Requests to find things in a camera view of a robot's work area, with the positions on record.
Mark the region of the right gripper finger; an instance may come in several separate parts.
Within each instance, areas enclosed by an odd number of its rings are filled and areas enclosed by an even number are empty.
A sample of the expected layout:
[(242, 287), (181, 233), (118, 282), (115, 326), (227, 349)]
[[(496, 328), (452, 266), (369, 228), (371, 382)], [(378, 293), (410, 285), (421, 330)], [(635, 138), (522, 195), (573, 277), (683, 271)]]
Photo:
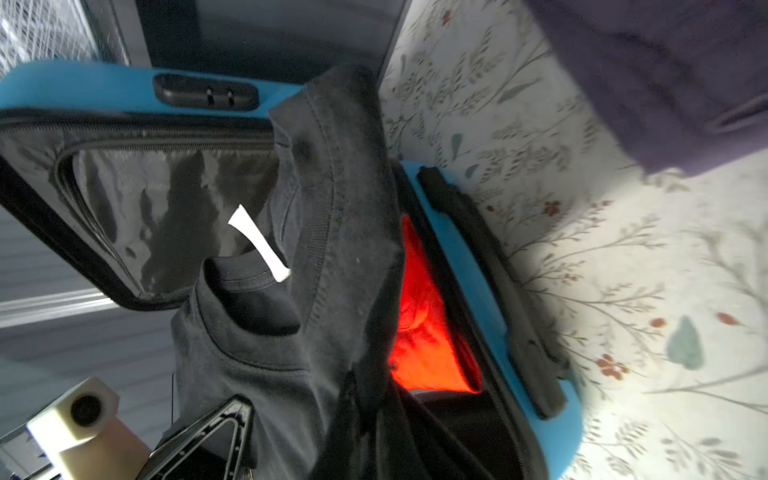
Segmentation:
[(234, 396), (161, 443), (140, 479), (241, 479), (249, 451), (253, 406)]

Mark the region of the black t-shirt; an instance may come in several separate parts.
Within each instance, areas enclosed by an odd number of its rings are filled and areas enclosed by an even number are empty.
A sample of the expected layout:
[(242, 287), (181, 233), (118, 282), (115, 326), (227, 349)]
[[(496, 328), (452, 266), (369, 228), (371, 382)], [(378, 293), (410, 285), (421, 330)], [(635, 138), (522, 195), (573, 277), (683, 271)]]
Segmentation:
[(271, 109), (277, 183), (257, 252), (204, 261), (173, 317), (180, 416), (240, 395), (257, 479), (485, 479), (388, 364), (405, 252), (375, 79), (337, 66)]

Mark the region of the red t-shirt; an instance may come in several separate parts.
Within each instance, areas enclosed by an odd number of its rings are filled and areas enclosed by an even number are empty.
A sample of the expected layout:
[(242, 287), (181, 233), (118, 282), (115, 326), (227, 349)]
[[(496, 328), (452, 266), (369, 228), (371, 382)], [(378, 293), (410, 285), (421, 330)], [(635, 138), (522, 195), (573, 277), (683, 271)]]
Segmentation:
[(398, 332), (389, 366), (407, 390), (479, 394), (480, 366), (464, 336), (450, 323), (424, 245), (409, 216), (402, 218), (406, 254)]

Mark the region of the purple jeans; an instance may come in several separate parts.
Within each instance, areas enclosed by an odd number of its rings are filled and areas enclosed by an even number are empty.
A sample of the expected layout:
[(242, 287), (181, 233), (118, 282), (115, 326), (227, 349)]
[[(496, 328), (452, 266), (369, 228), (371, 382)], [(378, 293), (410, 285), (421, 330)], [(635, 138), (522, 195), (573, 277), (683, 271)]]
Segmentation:
[(555, 55), (645, 171), (767, 147), (763, 1), (531, 1)]

